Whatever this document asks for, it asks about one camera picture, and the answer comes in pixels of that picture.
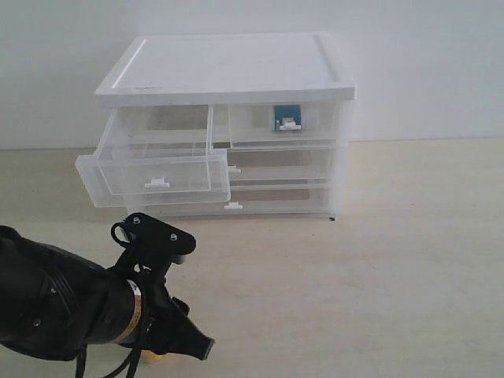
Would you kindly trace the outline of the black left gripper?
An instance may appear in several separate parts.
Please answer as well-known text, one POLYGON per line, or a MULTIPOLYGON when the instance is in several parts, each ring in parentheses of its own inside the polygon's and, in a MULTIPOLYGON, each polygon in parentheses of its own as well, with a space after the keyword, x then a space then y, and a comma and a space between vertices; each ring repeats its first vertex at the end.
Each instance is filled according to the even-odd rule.
POLYGON ((188 318, 189 306, 169 294, 167 263, 138 265, 122 261, 106 271, 106 342, 153 354, 181 354, 205 361, 215 340, 188 318))

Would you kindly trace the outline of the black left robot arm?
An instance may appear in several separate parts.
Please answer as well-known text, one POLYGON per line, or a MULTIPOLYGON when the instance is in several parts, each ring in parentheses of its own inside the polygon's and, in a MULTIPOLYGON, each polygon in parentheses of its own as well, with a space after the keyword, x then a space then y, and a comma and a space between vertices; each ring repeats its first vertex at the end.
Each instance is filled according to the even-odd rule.
POLYGON ((2 345, 50 361, 100 344, 206 359, 213 339, 165 286, 169 266, 195 250, 195 238, 167 224, 121 228, 123 254, 104 268, 2 227, 2 345))

